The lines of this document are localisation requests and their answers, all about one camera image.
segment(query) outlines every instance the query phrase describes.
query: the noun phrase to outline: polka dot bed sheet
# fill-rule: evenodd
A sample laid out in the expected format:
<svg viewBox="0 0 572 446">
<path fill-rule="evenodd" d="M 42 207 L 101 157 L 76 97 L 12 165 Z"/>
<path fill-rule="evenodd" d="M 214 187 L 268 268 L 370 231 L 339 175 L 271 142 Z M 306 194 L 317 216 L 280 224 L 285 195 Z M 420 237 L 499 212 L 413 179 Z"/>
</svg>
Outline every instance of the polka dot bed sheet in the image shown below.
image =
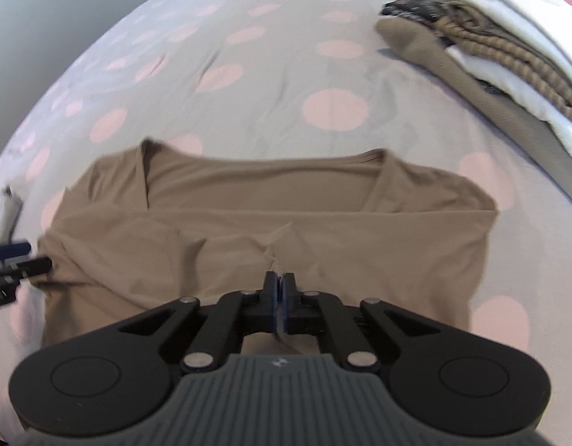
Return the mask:
<svg viewBox="0 0 572 446">
<path fill-rule="evenodd" d="M 150 0 L 103 35 L 21 124 L 0 185 L 35 242 L 63 190 L 145 136 L 217 158 L 343 156 L 386 147 L 471 178 L 501 214 L 472 331 L 535 356 L 552 378 L 540 431 L 572 445 L 572 205 L 454 92 L 373 30 L 391 0 Z M 40 343 L 42 295 L 0 310 L 0 422 L 15 365 Z"/>
</svg>

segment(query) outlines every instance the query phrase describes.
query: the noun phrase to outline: mattress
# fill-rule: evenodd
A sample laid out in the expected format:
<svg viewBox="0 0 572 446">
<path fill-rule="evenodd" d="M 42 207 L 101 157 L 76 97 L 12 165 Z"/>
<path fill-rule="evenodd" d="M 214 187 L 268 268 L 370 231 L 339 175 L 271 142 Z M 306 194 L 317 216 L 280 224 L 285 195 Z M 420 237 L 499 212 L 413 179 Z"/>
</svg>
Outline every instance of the mattress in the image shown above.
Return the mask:
<svg viewBox="0 0 572 446">
<path fill-rule="evenodd" d="M 539 430 L 572 445 L 572 204 L 509 139 L 373 30 L 391 0 L 150 0 L 102 36 L 21 124 L 0 185 L 36 242 L 96 158 L 145 136 L 232 159 L 344 156 L 375 147 L 471 178 L 497 202 L 473 332 L 527 351 L 552 380 Z M 6 387 L 35 350 L 41 293 L 0 309 L 0 428 L 21 430 Z"/>
</svg>

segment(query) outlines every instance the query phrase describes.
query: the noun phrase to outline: gray wall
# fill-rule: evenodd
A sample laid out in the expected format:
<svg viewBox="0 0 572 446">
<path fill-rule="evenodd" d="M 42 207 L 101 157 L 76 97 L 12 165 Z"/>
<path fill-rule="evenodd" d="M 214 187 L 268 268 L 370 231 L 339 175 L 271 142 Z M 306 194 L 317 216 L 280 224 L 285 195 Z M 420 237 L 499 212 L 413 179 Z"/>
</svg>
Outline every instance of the gray wall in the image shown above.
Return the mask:
<svg viewBox="0 0 572 446">
<path fill-rule="evenodd" d="M 49 86 L 146 0 L 0 0 L 0 153 Z"/>
</svg>

